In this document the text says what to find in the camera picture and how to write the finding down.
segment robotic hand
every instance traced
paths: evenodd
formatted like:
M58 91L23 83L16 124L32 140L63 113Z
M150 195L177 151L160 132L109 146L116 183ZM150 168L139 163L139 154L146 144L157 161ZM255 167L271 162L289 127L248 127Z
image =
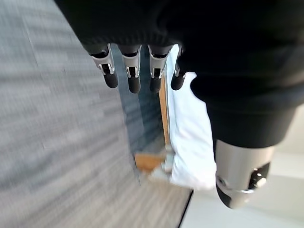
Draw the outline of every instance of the robotic hand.
M150 89L158 92L173 44L184 73L206 102L217 191L229 208L266 183L274 145L304 103L304 1L55 0L107 85L118 85L111 43L122 53L132 93L140 90L140 48L150 50Z

